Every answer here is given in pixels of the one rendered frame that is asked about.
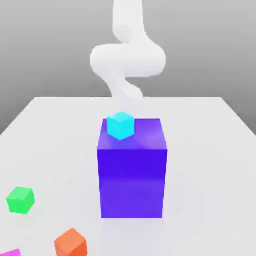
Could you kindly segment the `small cyan cube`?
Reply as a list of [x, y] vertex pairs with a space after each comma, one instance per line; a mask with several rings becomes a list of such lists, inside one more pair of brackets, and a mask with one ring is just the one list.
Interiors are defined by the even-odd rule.
[[135, 134], [135, 118], [125, 112], [118, 112], [107, 117], [107, 133], [124, 140]]

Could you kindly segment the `small green cube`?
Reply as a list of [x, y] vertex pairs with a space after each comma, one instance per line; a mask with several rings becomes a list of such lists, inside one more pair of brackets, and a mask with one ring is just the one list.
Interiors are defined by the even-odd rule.
[[16, 214], [27, 214], [35, 204], [32, 188], [16, 187], [6, 198], [9, 211]]

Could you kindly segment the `small orange cube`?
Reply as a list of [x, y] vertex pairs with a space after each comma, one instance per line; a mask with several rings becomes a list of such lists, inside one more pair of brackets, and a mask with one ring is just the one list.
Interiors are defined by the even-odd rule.
[[74, 228], [54, 241], [56, 256], [88, 256], [86, 239]]

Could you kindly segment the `small magenta cube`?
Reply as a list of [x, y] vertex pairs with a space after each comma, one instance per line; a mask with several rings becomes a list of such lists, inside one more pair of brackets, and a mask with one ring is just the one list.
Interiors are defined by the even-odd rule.
[[8, 252], [1, 253], [0, 256], [21, 256], [21, 251], [20, 249], [16, 248]]

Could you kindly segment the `large purple box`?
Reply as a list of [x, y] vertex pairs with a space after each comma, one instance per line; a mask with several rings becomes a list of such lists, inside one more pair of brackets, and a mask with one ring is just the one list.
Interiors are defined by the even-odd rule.
[[101, 125], [97, 146], [102, 218], [163, 216], [168, 147], [160, 119], [136, 119], [135, 134], [118, 140]]

